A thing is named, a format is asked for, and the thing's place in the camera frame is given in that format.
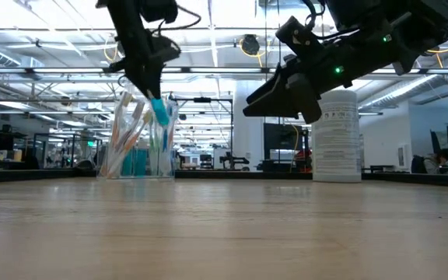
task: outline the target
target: blue toothbrush head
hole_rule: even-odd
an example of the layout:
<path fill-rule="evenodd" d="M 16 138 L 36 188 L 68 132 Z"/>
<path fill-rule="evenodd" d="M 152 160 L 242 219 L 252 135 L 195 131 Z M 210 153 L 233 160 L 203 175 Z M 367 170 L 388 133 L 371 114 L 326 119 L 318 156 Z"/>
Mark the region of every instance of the blue toothbrush head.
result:
<path fill-rule="evenodd" d="M 167 115 L 167 111 L 165 109 L 165 105 L 161 99 L 152 99 L 152 107 L 155 112 L 156 120 L 161 125 L 169 125 L 169 116 Z"/>

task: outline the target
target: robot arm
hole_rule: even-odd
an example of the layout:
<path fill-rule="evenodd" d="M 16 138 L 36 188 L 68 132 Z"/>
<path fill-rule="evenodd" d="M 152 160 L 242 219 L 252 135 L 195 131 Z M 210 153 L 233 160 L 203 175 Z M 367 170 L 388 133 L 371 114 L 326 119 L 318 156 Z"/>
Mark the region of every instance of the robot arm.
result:
<path fill-rule="evenodd" d="M 303 2 L 310 22 L 302 25 L 291 17 L 276 33 L 295 55 L 284 57 L 285 65 L 278 64 L 274 76 L 247 98 L 246 116 L 298 118 L 301 113 L 312 123 L 321 115 L 317 101 L 322 93 L 349 87 L 389 64 L 403 75 L 419 55 L 448 40 L 448 0 L 318 0 L 320 13 L 311 0 Z M 159 100 L 162 69 L 179 57 L 180 49 L 169 38 L 154 37 L 139 15 L 171 23 L 177 17 L 176 0 L 99 0 L 97 6 L 108 8 L 125 52 L 107 71 L 125 69 L 145 96 Z M 326 6 L 339 33 L 319 37 L 312 29 Z"/>

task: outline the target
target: wooden table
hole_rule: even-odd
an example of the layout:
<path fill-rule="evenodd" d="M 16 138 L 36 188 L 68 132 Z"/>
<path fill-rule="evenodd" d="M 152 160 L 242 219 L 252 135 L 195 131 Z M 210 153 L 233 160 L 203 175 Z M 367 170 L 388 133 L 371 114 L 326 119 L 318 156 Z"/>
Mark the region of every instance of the wooden table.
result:
<path fill-rule="evenodd" d="M 0 279 L 448 279 L 448 187 L 4 183 Z"/>

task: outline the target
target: white container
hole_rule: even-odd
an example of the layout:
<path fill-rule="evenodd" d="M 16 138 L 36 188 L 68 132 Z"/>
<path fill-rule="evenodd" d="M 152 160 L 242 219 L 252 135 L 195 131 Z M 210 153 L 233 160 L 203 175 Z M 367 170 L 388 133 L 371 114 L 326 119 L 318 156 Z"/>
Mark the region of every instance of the white container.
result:
<path fill-rule="evenodd" d="M 313 124 L 313 179 L 319 182 L 361 182 L 357 94 L 333 90 L 321 96 L 323 115 Z"/>

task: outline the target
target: pillar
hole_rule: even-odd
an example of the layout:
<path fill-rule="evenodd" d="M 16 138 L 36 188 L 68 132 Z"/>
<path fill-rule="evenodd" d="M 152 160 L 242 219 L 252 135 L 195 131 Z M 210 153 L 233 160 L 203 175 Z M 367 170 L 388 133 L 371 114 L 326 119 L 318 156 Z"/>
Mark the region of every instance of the pillar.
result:
<path fill-rule="evenodd" d="M 250 171 L 256 172 L 257 165 L 264 159 L 264 118 L 245 117 L 243 109 L 248 105 L 247 97 L 262 86 L 262 81 L 237 81 L 233 96 L 233 154 L 250 161 Z"/>
<path fill-rule="evenodd" d="M 321 96 L 323 114 L 312 128 L 313 179 L 321 182 L 361 181 L 357 94 L 333 90 Z"/>

